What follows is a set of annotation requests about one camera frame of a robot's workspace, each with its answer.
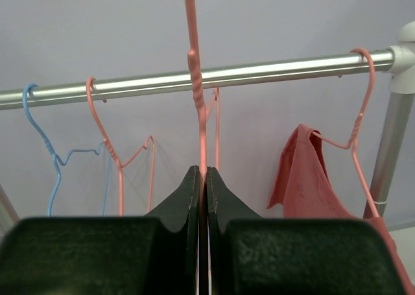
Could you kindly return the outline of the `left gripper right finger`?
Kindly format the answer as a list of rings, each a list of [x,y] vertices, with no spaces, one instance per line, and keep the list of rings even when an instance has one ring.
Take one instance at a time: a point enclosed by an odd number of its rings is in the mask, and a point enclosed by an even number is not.
[[[233,220],[260,219],[261,216],[228,189],[215,167],[207,168],[206,192],[212,292],[235,294],[233,257],[226,227]]]

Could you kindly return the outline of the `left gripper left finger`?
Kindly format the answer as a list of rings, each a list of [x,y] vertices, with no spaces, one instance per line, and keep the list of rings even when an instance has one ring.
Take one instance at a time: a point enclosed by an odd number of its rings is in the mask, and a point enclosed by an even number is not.
[[[158,221],[144,294],[195,294],[198,277],[200,172],[189,167],[178,188],[147,217]]]

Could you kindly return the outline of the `light blue hanger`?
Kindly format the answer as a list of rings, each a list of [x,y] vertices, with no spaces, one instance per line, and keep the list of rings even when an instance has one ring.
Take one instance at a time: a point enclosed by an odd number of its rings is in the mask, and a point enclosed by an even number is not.
[[[47,204],[47,216],[48,217],[52,216],[54,199],[57,195],[57,192],[59,190],[59,186],[60,186],[61,181],[62,181],[62,171],[61,171],[60,167],[65,167],[67,165],[67,163],[69,162],[69,160],[71,159],[71,156],[73,154],[92,153],[96,156],[99,156],[103,152],[107,152],[108,153],[108,164],[107,164],[107,167],[106,167],[106,183],[105,183],[104,198],[103,198],[103,201],[102,201],[102,211],[101,211],[101,215],[104,216],[105,211],[106,211],[108,189],[109,189],[109,183],[110,183],[110,170],[111,170],[111,163],[112,163],[111,162],[111,156],[110,156],[110,153],[108,152],[108,149],[105,147],[104,142],[101,142],[97,148],[89,148],[89,149],[74,148],[74,149],[71,149],[68,152],[67,156],[64,159],[62,159],[58,155],[58,153],[55,151],[55,149],[53,147],[53,144],[51,143],[51,140],[49,139],[47,134],[43,131],[43,129],[40,127],[40,125],[35,121],[35,119],[33,118],[32,114],[29,110],[28,97],[32,96],[33,89],[37,88],[37,87],[38,87],[37,84],[28,84],[28,85],[26,85],[23,88],[21,100],[22,100],[22,105],[23,105],[23,110],[25,112],[25,116],[26,116],[27,120],[29,121],[29,123],[34,127],[34,129],[37,131],[37,133],[42,138],[42,140],[45,144],[45,147],[46,147],[48,153],[50,154],[50,156],[52,158],[53,167],[54,167],[55,172],[56,172],[56,182],[55,182],[55,185],[54,185],[53,190],[51,192],[51,195],[49,197],[49,202]]]

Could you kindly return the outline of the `pink t shirt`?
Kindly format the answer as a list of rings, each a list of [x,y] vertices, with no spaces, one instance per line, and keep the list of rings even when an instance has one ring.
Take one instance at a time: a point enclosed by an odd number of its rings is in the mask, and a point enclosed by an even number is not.
[[[299,124],[279,159],[276,184],[267,208],[283,206],[285,218],[352,218],[327,174],[320,133]]]

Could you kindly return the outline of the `pink hanger of green shirt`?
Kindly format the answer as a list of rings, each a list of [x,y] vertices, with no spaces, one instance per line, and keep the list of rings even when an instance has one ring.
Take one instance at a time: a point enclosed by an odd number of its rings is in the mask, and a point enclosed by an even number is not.
[[[207,111],[202,87],[202,72],[198,43],[195,0],[185,0],[190,50],[187,53],[188,68],[191,77],[193,100],[198,115],[200,148],[200,195],[199,195],[199,293],[209,293],[209,251],[208,251],[208,205],[206,192],[207,174]]]

